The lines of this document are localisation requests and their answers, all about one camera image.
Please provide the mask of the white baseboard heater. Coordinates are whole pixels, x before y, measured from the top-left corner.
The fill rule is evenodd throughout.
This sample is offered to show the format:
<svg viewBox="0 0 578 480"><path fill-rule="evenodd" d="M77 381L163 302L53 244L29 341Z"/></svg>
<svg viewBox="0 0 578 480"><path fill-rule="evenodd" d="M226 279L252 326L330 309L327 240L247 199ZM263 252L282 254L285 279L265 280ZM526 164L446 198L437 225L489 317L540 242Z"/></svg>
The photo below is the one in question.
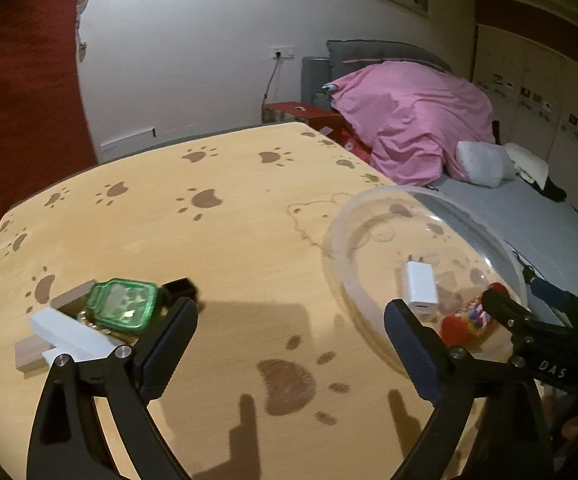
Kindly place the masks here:
<svg viewBox="0 0 578 480"><path fill-rule="evenodd" d="M155 128L124 133L100 144L100 154L105 159L114 159L137 153L155 143Z"/></svg>

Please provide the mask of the red quilt box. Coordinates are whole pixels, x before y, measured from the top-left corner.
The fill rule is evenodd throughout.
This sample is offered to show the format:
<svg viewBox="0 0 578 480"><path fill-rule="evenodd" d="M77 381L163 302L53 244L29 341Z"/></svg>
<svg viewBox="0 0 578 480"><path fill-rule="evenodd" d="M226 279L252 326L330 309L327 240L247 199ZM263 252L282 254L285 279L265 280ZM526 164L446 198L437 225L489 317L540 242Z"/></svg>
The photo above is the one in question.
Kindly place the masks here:
<svg viewBox="0 0 578 480"><path fill-rule="evenodd" d="M261 109L261 122L303 122L325 136L345 127L345 120L340 114L299 102L264 104Z"/></svg>

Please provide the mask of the pink duvet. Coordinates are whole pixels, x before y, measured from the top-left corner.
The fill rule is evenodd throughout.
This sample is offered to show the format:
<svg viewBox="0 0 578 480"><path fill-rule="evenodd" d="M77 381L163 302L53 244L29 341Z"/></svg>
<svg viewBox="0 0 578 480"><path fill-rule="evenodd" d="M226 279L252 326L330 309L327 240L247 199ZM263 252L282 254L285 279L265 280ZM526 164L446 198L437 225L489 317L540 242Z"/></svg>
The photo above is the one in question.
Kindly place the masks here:
<svg viewBox="0 0 578 480"><path fill-rule="evenodd" d="M388 61L330 83L331 104L369 149L369 164L400 185L442 174L463 180L460 141L492 144L493 107L468 80L414 62Z"/></svg>

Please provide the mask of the green bottle-shaped keychain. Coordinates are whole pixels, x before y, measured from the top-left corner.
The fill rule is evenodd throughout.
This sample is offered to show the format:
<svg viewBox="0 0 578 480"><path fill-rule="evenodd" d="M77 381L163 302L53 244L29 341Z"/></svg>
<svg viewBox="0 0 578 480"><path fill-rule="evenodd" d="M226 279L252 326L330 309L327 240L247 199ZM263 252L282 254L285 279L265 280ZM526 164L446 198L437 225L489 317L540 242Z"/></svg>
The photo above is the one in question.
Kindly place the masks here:
<svg viewBox="0 0 578 480"><path fill-rule="evenodd" d="M149 282L111 278L92 286L85 312L97 326L124 334L140 334L158 305L160 289Z"/></svg>

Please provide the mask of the grey-brown rectangular block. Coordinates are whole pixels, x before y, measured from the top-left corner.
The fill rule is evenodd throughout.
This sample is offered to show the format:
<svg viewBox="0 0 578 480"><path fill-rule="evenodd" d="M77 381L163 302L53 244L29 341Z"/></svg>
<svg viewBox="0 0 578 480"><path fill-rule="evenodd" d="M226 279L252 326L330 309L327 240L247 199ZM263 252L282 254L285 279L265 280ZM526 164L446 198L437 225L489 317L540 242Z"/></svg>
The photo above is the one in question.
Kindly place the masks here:
<svg viewBox="0 0 578 480"><path fill-rule="evenodd" d="M95 280L90 280L83 284L77 285L76 287L67 290L63 294L52 298L49 305L54 309L61 309L68 304L72 304L73 301L80 301L82 298L86 298L95 284Z"/></svg>

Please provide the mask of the red curtain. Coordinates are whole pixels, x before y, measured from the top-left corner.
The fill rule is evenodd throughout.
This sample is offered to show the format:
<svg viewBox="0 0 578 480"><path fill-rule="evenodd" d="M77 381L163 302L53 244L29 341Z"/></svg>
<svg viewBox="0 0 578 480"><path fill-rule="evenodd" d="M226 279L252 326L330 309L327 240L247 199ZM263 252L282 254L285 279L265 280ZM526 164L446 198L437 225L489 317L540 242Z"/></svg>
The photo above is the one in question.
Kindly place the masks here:
<svg viewBox="0 0 578 480"><path fill-rule="evenodd" d="M96 165L76 70L76 0L0 0L0 219Z"/></svg>

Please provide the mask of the wall power socket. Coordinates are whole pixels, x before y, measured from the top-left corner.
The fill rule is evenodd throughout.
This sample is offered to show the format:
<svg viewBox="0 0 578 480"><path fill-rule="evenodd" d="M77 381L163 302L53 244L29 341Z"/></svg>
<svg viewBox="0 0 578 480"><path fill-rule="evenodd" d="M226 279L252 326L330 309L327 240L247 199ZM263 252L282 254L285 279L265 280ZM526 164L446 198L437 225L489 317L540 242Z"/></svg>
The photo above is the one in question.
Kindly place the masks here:
<svg viewBox="0 0 578 480"><path fill-rule="evenodd" d="M272 47L271 55L277 60L292 60L295 57L295 49L293 47Z"/></svg>

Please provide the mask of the white pillow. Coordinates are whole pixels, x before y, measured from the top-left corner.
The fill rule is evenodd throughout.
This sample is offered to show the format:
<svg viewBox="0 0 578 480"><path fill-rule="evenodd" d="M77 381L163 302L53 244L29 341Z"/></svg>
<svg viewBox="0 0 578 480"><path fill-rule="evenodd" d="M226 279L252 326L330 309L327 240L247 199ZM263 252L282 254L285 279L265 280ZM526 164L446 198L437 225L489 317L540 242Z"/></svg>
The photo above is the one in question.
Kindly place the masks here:
<svg viewBox="0 0 578 480"><path fill-rule="evenodd" d="M502 145L460 141L455 156L470 184L498 188L515 177L514 163Z"/></svg>

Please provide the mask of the red skittles candy tube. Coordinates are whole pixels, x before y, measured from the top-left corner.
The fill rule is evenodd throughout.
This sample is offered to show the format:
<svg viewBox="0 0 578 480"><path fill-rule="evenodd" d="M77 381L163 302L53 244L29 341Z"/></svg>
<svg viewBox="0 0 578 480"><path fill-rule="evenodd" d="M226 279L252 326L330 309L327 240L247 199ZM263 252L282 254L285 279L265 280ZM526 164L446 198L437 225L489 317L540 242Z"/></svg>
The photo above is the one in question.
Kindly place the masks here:
<svg viewBox="0 0 578 480"><path fill-rule="evenodd" d="M508 289L498 282L494 282L480 295L470 300L465 307L446 315L441 322L441 339L446 347L475 348L483 339L491 324L491 315L484 310L482 298L485 292L496 290L506 297L510 296Z"/></svg>

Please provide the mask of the white usb charger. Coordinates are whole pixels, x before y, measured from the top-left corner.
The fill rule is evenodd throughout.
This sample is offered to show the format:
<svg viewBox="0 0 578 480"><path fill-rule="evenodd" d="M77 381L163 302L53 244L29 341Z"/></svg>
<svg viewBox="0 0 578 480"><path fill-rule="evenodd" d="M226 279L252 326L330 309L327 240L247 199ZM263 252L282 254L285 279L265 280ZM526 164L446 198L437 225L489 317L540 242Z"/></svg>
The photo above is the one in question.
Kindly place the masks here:
<svg viewBox="0 0 578 480"><path fill-rule="evenodd" d="M401 271L402 299L418 316L432 318L437 314L439 296L434 268L423 261L408 260Z"/></svg>

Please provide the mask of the clear plastic bowl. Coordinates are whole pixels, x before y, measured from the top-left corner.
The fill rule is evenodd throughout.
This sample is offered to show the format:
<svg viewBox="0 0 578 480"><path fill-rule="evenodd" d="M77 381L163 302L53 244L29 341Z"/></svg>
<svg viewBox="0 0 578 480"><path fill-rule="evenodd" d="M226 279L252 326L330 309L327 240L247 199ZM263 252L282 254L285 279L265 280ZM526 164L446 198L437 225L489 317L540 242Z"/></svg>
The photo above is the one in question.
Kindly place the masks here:
<svg viewBox="0 0 578 480"><path fill-rule="evenodd" d="M401 362L383 324L393 299L433 330L493 284L521 306L528 302L504 240L455 200L426 188L384 186L355 195L333 218L325 248L354 325L393 368Z"/></svg>

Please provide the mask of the white rectangular foam block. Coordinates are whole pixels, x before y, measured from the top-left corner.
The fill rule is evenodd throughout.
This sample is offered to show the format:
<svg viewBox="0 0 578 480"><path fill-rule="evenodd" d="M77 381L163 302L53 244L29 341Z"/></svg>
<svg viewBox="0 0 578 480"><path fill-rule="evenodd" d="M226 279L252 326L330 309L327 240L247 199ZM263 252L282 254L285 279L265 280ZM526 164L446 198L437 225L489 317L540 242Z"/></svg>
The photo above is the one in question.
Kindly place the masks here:
<svg viewBox="0 0 578 480"><path fill-rule="evenodd" d="M35 335L75 361L104 359L124 342L86 326L53 308L45 308L30 318Z"/></svg>

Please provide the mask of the grey bed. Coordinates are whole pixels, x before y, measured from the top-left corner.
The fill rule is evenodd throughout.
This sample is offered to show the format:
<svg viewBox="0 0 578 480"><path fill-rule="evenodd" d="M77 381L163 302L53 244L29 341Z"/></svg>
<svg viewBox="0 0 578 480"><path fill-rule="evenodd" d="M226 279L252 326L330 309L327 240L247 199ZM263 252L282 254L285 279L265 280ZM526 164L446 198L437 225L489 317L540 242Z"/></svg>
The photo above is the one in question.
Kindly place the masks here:
<svg viewBox="0 0 578 480"><path fill-rule="evenodd" d="M413 61L438 74L453 76L448 63L425 49L400 42L394 47L396 54L413 53L412 58L396 57L396 61ZM324 86L332 79L329 58L303 58L301 99L325 110L329 104ZM574 208L530 191L530 185L521 183L519 177L498 188L483 188L443 174L427 188L446 194L474 212L517 250L521 263L537 264L536 274L544 280L578 292L578 213Z"/></svg>

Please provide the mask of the small black comb attachment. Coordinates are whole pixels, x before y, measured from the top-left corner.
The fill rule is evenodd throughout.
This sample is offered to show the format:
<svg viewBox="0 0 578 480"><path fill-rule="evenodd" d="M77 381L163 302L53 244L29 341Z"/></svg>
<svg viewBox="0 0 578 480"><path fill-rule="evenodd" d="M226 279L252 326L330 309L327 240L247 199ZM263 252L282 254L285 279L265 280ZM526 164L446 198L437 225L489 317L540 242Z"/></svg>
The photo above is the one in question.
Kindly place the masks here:
<svg viewBox="0 0 578 480"><path fill-rule="evenodd" d="M186 298L198 301L198 289L189 278L168 282L160 287L162 306L164 308L173 307L178 299Z"/></svg>

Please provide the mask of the cream wardrobe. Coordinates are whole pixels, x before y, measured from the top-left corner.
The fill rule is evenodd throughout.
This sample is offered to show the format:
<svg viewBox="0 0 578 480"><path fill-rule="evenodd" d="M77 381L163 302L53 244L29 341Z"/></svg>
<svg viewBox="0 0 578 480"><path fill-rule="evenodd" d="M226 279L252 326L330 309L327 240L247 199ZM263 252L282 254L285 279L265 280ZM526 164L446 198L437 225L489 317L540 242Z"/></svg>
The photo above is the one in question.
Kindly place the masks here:
<svg viewBox="0 0 578 480"><path fill-rule="evenodd" d="M546 160L552 181L578 210L578 63L479 25L472 82L492 102L501 141Z"/></svg>

